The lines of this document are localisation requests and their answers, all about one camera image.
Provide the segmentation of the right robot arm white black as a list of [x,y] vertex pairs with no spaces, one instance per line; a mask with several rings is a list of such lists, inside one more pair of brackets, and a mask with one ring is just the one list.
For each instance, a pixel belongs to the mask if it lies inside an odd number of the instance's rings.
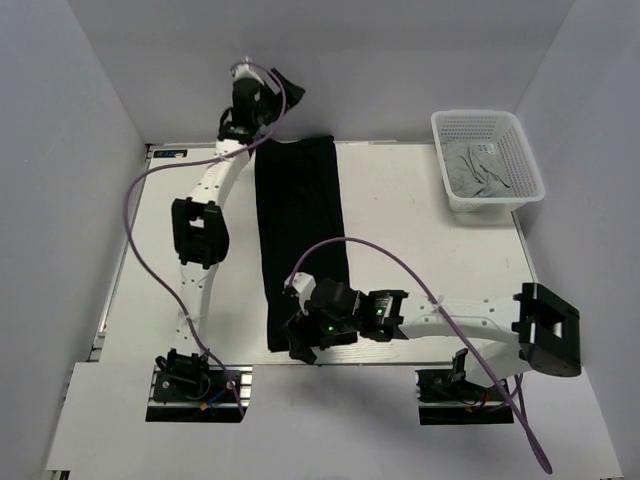
[[313,364],[315,348],[375,342],[456,337],[486,341],[463,347],[452,359],[449,380],[489,388],[527,371],[573,378],[582,372],[580,314],[538,283],[525,283],[511,298],[480,302],[431,301],[403,290],[353,290],[298,275],[286,293],[299,310],[284,325],[289,355]]

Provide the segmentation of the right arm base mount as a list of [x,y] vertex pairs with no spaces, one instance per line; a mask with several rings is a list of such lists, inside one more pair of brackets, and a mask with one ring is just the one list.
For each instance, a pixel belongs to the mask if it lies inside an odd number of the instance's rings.
[[514,423],[511,408],[495,386],[451,382],[448,370],[420,369],[416,371],[416,388],[421,426]]

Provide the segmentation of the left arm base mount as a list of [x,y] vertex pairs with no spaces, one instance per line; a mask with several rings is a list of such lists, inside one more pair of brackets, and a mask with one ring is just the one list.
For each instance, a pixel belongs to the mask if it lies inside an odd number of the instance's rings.
[[182,355],[172,349],[155,359],[146,420],[236,424],[247,412],[251,387],[250,367],[223,371],[205,355]]

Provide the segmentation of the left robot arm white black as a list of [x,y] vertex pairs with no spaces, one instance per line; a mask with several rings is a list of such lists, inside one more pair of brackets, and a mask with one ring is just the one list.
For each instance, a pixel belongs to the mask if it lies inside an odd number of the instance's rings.
[[254,144],[270,135],[284,114],[296,106],[305,89],[277,69],[259,74],[249,61],[231,70],[232,104],[220,118],[216,161],[185,198],[171,207],[174,249],[180,263],[182,305],[176,349],[201,353],[212,286],[230,246],[223,207],[239,174],[248,165]]

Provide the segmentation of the black t shirt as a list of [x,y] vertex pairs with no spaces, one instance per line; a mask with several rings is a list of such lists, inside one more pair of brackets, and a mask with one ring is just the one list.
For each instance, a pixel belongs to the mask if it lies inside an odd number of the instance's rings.
[[298,302],[283,293],[285,280],[310,247],[345,235],[334,138],[259,146],[255,193],[267,348],[282,352],[288,349],[285,322],[298,311]]

